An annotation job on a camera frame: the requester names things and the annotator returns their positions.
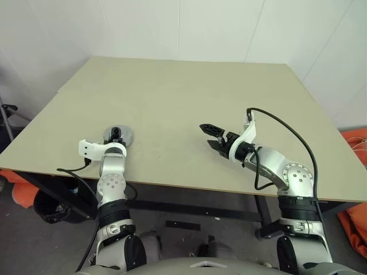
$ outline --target gray floor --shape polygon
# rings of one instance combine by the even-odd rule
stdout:
[[[95,222],[49,225],[32,208],[16,205],[11,198],[11,187],[12,184],[7,184],[0,193],[0,274],[72,274],[89,243]],[[141,200],[256,210],[252,196],[141,184],[137,188]],[[273,219],[277,219],[276,199],[268,198],[268,205]],[[131,210],[131,215],[138,234],[155,230],[161,236],[164,258],[188,256],[208,235],[213,235],[231,246],[242,260],[278,265],[276,238],[258,241],[253,234],[258,223],[149,210]],[[168,228],[166,220],[199,223],[201,231]],[[334,260],[366,272],[367,260],[349,246],[337,218],[327,217],[326,226]]]

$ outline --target table top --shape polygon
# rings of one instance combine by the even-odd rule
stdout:
[[[103,141],[112,125],[128,125],[127,181],[246,194],[255,173],[212,150],[199,128],[211,123],[243,132],[245,111],[258,107],[308,142],[319,168],[321,199],[367,201],[367,172],[287,65],[92,57],[0,155],[0,167],[63,175],[84,164],[78,141]],[[302,144],[275,120],[256,113],[254,142],[312,168]],[[78,172],[99,177],[99,163]],[[268,180],[261,178],[260,184]]]

